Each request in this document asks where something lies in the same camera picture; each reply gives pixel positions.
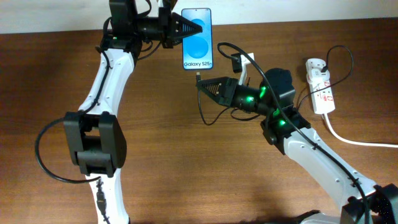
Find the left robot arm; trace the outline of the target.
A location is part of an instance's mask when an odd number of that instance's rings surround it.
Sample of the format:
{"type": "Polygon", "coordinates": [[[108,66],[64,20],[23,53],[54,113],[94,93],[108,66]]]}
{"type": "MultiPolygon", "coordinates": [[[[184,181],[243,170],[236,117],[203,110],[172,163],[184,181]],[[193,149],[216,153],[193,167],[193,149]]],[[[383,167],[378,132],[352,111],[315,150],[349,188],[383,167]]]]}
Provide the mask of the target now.
{"type": "Polygon", "coordinates": [[[151,17],[148,11],[139,13],[135,1],[110,1],[111,17],[104,22],[97,48],[101,63],[93,86],[78,111],[65,114],[70,157],[91,187],[99,223],[131,221],[121,187],[127,144],[117,115],[126,82],[141,60],[143,43],[158,41],[171,49],[202,31],[173,12],[175,4],[159,1],[159,13],[151,17]]]}

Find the white USB charger plug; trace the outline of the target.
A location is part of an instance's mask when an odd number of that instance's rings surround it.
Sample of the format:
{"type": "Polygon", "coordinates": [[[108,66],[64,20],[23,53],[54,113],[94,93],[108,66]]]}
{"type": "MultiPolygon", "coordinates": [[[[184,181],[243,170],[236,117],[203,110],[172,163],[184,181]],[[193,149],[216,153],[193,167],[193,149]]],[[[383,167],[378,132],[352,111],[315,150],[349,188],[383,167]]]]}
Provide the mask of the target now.
{"type": "Polygon", "coordinates": [[[311,68],[307,71],[307,81],[309,84],[318,84],[330,79],[329,71],[322,72],[318,68],[311,68]]]}

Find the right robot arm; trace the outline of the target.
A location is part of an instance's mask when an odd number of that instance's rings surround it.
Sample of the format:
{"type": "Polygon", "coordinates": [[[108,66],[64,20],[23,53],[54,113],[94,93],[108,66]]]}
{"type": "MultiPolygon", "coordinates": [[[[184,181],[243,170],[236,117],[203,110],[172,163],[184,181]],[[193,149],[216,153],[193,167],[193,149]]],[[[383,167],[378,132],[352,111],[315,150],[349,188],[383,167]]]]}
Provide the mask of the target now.
{"type": "Polygon", "coordinates": [[[303,167],[340,209],[338,217],[312,210],[294,223],[397,223],[397,186],[377,185],[326,145],[294,108],[288,70],[268,70],[259,88],[230,77],[198,77],[196,87],[219,105],[264,116],[261,128],[267,142],[303,167]]]}

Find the white power strip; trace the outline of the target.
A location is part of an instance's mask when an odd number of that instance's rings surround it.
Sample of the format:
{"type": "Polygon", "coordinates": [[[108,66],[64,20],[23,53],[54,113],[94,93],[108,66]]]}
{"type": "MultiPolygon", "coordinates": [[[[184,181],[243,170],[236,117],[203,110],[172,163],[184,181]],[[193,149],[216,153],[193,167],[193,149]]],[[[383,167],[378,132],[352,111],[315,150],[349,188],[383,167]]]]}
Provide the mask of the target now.
{"type": "MultiPolygon", "coordinates": [[[[307,71],[318,68],[322,71],[326,62],[319,58],[310,58],[306,61],[307,71]]],[[[309,84],[313,110],[315,114],[327,114],[335,109],[335,102],[330,88],[330,80],[318,84],[309,84]]]]}

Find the blue screen smartphone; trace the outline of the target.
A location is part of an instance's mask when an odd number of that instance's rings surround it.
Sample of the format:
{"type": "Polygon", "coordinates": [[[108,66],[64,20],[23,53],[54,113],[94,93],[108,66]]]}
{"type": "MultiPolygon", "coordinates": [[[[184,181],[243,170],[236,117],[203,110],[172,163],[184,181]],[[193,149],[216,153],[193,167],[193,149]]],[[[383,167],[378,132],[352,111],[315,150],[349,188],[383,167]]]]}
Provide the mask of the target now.
{"type": "Polygon", "coordinates": [[[213,42],[210,8],[182,9],[182,16],[202,27],[201,33],[183,39],[183,68],[185,70],[212,69],[213,42]]]}

